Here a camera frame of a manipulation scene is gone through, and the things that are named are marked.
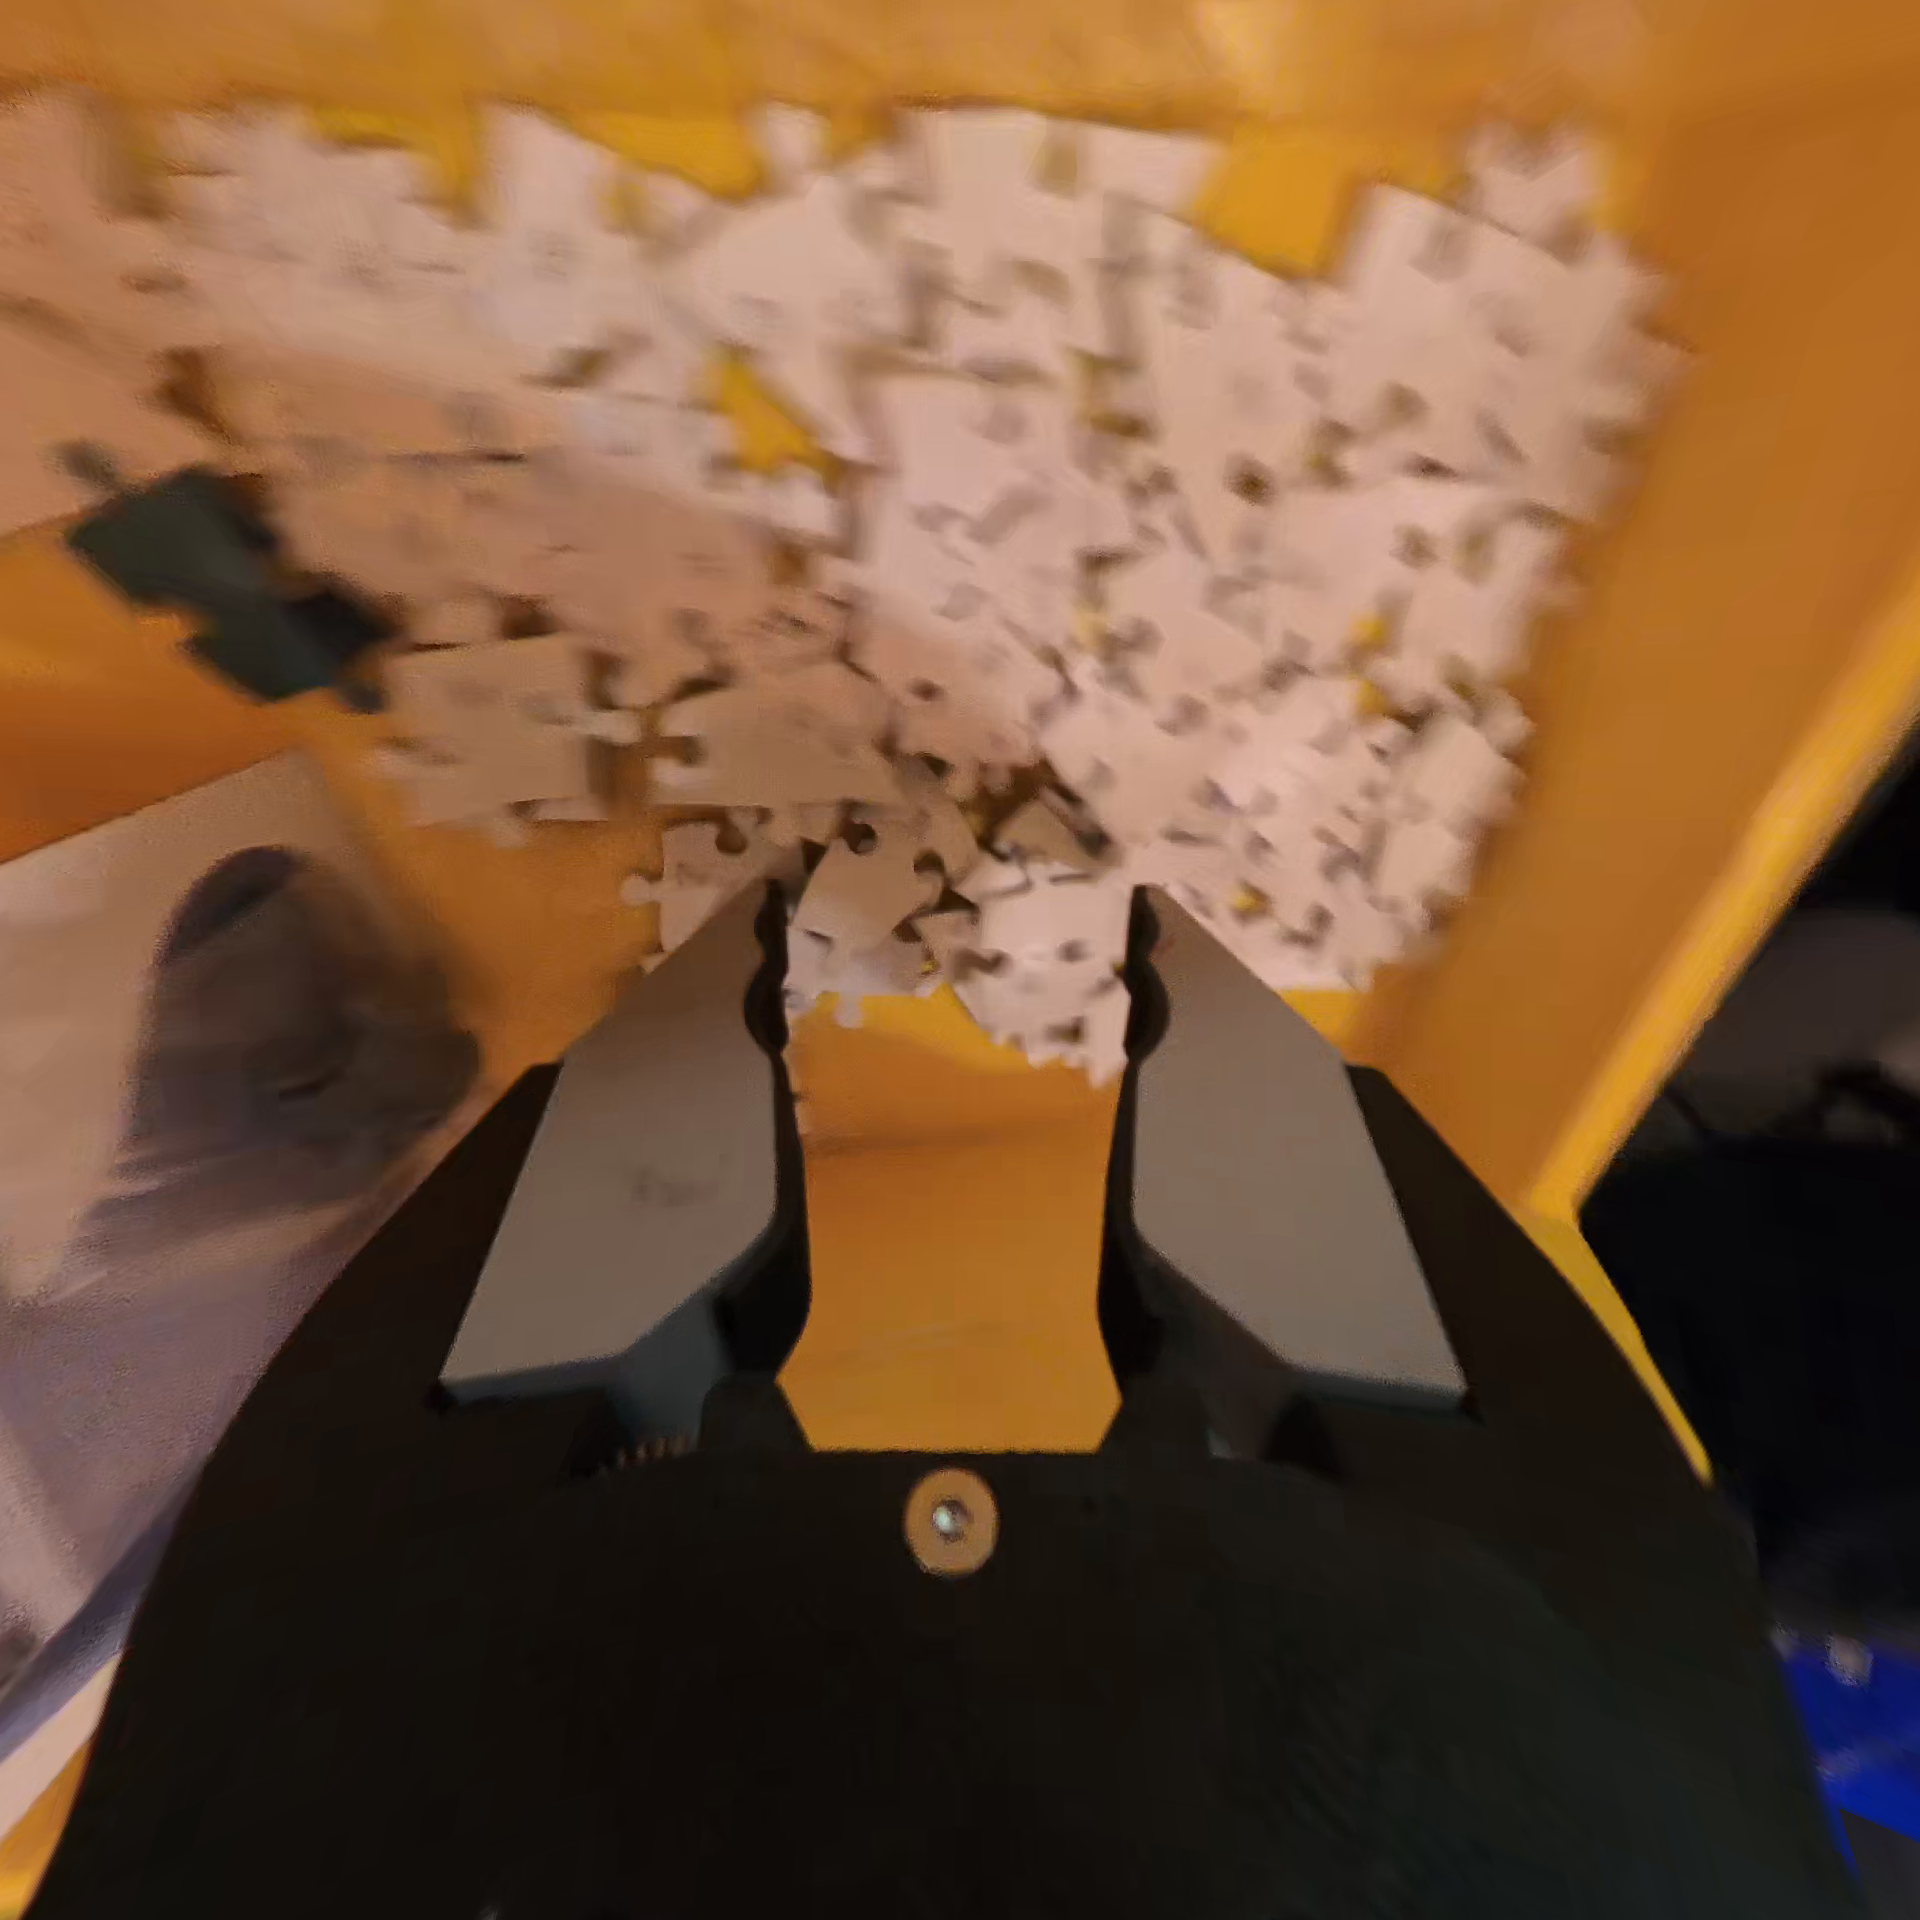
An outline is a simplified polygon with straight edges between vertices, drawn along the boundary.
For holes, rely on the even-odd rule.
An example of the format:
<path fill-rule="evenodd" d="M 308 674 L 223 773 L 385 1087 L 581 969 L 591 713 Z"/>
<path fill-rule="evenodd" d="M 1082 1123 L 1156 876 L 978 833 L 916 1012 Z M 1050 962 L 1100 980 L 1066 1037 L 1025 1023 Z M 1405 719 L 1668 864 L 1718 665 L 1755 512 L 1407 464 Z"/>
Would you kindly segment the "pile of white puzzle pieces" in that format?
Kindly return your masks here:
<path fill-rule="evenodd" d="M 905 107 L 748 115 L 745 196 L 535 107 L 476 196 L 292 107 L 2 101 L 2 532 L 224 472 L 390 636 L 417 825 L 662 802 L 654 957 L 785 864 L 792 1012 L 950 990 L 1121 1072 L 1126 890 L 1360 992 L 1470 895 L 1566 545 L 1682 353 L 1584 126 L 1365 183 L 1331 268 L 1199 226 L 1223 149 Z"/>

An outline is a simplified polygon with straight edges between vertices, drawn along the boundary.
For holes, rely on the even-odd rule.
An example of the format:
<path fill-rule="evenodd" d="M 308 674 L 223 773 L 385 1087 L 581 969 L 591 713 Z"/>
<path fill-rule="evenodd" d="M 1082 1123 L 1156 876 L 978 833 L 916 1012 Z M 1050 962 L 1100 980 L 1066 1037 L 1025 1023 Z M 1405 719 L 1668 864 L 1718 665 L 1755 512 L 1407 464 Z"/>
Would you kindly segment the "dark teal plastic piece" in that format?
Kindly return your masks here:
<path fill-rule="evenodd" d="M 118 486 L 62 543 L 131 608 L 181 618 L 181 651 L 250 703 L 324 693 L 360 716 L 387 709 L 364 661 L 390 625 L 285 558 L 273 527 L 224 472 L 180 466 Z"/>

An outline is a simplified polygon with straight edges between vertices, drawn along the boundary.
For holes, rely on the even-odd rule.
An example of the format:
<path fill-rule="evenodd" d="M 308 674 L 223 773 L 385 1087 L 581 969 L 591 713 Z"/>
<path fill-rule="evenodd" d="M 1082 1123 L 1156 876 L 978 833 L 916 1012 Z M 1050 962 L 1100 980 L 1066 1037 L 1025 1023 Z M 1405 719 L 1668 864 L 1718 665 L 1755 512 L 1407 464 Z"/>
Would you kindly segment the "yellow plastic bin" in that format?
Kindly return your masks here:
<path fill-rule="evenodd" d="M 267 1363 L 137 1617 L 22 1918 L 1853 1918 L 1736 1535 L 1570 1210 L 1915 713 L 1915 2 L 2 2 L 2 101 L 292 107 L 476 237 L 493 107 L 615 172 L 774 185 L 751 107 L 889 129 L 880 212 L 988 194 L 931 107 L 1223 138 L 1199 236 L 1331 268 L 1470 117 L 1597 134 L 1674 385 L 1600 421 L 1517 821 L 1367 990 L 1334 1108 L 1405 1190 L 1470 1421 L 1359 1403 L 1355 1488 L 1210 1460 L 1107 1268 L 1156 1061 L 1066 1089 L 799 1020 L 806 1253 L 615 1463 L 609 1386 L 442 1366 L 636 938 L 556 854 L 347 779 L 476 1015 L 485 1100 Z M 1421 1511 L 1439 1492 L 1439 1516 Z"/>

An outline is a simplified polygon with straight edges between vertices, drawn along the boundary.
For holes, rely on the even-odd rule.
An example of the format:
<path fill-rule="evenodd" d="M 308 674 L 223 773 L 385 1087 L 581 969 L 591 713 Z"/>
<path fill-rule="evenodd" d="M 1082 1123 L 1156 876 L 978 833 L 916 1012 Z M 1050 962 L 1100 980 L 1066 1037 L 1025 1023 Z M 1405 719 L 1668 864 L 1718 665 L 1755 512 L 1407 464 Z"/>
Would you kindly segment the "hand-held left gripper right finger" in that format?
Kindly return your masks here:
<path fill-rule="evenodd" d="M 1134 890 L 1121 980 L 1100 1221 L 1121 1387 L 1193 1393 L 1210 1445 L 1334 1413 L 1459 1428 L 1470 1381 L 1337 1047 L 1158 888 Z"/>

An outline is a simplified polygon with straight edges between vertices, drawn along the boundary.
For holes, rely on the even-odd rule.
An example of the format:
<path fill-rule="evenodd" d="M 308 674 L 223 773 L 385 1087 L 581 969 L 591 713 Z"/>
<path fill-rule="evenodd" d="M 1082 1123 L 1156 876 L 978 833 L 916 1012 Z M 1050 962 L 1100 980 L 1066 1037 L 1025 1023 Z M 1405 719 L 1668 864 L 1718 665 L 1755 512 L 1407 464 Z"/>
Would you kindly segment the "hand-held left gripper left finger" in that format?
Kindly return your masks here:
<path fill-rule="evenodd" d="M 811 1309 L 784 897 L 748 880 L 558 1061 L 442 1386 L 702 1401 L 777 1378 Z"/>

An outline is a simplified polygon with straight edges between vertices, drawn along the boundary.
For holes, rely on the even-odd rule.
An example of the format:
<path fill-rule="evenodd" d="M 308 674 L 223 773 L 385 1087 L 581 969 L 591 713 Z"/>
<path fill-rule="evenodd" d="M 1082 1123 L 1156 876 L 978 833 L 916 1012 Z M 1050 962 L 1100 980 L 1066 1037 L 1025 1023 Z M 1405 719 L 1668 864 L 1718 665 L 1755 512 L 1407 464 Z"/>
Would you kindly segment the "white card with blue ears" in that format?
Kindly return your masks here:
<path fill-rule="evenodd" d="M 479 1072 L 300 753 L 2 861 L 2 1759 Z"/>

